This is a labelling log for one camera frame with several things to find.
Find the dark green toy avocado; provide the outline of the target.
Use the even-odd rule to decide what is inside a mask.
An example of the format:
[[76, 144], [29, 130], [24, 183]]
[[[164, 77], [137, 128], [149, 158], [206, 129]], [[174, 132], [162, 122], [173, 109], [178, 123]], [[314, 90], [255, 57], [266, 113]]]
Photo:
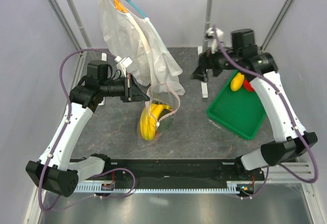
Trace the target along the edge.
[[[164, 109], [162, 111], [162, 113], [160, 114], [159, 119], [161, 119], [163, 116], [170, 114], [170, 113], [171, 113], [170, 110]], [[165, 132], [166, 130], [168, 130], [171, 127], [171, 125], [173, 124], [173, 120], [174, 120], [173, 115], [168, 116], [167, 118], [161, 120], [159, 123], [158, 131]]]

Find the toy watermelon slice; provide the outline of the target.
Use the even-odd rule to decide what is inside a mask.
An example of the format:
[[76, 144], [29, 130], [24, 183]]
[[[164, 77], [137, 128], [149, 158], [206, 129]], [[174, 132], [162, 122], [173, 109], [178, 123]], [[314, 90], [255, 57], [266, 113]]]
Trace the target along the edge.
[[[161, 114], [159, 115], [159, 120], [167, 115], [167, 114], [170, 114], [172, 113], [174, 110], [173, 109], [164, 109]], [[157, 127], [157, 130], [156, 130], [156, 134], [155, 134], [155, 139], [157, 140], [160, 135], [164, 132], [166, 132], [167, 130], [169, 130], [169, 128], [172, 126], [173, 122], [174, 122], [174, 114], [171, 115], [171, 116], [168, 116], [167, 118], [159, 121], [159, 126]]]

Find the yellow toy banana bunch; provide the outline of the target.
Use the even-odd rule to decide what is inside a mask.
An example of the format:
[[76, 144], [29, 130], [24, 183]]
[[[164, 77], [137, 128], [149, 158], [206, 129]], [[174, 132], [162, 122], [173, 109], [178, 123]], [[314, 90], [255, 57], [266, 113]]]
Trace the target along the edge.
[[139, 132], [146, 141], [155, 139], [157, 127], [159, 126], [159, 115], [164, 109], [172, 109], [167, 104], [151, 103], [149, 109], [143, 109], [139, 120]]

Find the clear zip top bag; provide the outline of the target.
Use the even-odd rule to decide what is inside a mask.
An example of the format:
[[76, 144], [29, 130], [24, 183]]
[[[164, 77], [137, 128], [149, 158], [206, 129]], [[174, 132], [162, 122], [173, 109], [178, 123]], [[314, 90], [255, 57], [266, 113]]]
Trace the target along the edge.
[[173, 125], [181, 102], [180, 97], [167, 83], [150, 86], [147, 95], [150, 100], [145, 102], [137, 132], [142, 142], [154, 143]]

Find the green plastic tray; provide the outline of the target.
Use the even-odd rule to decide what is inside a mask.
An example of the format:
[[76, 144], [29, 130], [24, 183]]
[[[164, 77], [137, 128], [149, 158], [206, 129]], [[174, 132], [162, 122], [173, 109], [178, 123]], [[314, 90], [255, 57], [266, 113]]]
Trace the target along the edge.
[[252, 140], [262, 125], [266, 112], [256, 93], [249, 92], [244, 87], [235, 92], [230, 89], [230, 83], [237, 73], [233, 72], [206, 113], [213, 122], [246, 140]]

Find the teal clothes hanger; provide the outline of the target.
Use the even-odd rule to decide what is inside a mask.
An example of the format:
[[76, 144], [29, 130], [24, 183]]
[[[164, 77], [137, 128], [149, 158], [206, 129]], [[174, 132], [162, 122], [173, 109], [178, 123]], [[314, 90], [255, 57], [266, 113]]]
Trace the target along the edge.
[[132, 0], [124, 0], [124, 1], [126, 1], [129, 5], [131, 5], [144, 20], [149, 21], [148, 16], [144, 13], [144, 11], [137, 4], [135, 4]]

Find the red toy tomato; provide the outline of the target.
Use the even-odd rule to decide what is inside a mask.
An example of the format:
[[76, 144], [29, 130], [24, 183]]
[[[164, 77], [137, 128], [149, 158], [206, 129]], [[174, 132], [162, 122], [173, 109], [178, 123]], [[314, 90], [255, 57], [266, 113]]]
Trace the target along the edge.
[[254, 92], [253, 87], [247, 79], [245, 79], [243, 82], [243, 88], [246, 89], [248, 92]]

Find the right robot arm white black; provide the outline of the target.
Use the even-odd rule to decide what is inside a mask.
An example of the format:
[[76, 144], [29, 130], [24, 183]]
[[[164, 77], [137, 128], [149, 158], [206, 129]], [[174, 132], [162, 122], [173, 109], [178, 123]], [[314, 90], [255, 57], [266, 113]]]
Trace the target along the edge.
[[223, 32], [209, 28], [205, 38], [212, 39], [211, 47], [199, 55], [192, 79], [208, 80], [207, 70], [217, 77], [223, 70], [238, 70], [245, 75], [258, 95], [272, 127], [274, 140], [239, 158], [234, 174], [240, 180], [252, 175], [256, 168], [275, 166], [308, 153], [318, 141], [315, 132], [308, 132], [297, 118], [284, 91], [278, 67], [272, 55], [261, 53], [255, 44], [252, 29], [231, 33], [232, 47], [226, 49], [220, 38]]

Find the yellow toy mango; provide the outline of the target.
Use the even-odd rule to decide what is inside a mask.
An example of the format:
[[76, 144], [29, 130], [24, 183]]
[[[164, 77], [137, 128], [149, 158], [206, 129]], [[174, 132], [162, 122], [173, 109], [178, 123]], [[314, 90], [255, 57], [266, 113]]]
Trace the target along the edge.
[[238, 91], [242, 87], [244, 80], [245, 76], [242, 73], [238, 72], [230, 82], [231, 91]]

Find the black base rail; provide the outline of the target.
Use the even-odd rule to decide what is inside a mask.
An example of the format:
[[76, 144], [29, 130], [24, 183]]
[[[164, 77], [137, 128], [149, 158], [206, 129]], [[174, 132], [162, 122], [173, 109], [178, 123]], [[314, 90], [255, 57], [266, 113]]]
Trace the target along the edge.
[[90, 180], [114, 180], [116, 189], [129, 189], [133, 178], [136, 190], [188, 190], [226, 188], [227, 182], [259, 182], [261, 169], [241, 171], [235, 159], [107, 159], [104, 172]]

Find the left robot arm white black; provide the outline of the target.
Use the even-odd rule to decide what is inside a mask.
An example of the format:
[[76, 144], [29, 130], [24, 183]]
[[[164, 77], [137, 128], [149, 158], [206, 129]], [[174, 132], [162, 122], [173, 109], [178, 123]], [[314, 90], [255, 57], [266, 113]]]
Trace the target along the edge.
[[69, 197], [77, 184], [93, 176], [102, 180], [112, 174], [109, 157], [93, 154], [87, 159], [70, 162], [73, 149], [80, 134], [105, 97], [119, 97], [123, 102], [149, 101], [133, 80], [136, 64], [131, 58], [115, 59], [119, 78], [108, 75], [107, 61], [92, 60], [87, 74], [69, 93], [68, 105], [53, 139], [39, 157], [29, 161], [26, 172], [39, 188], [60, 196]]

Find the white garment on hanger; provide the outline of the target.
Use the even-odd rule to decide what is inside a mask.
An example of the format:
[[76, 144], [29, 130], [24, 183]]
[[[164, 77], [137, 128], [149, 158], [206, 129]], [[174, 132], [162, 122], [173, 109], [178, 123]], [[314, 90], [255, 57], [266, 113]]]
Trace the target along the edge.
[[132, 12], [116, 9], [113, 0], [99, 0], [100, 19], [104, 40], [115, 56], [129, 57], [132, 73], [142, 86], [158, 84], [159, 91], [170, 87], [176, 94], [185, 94], [179, 82], [183, 70], [168, 51], [150, 20]]

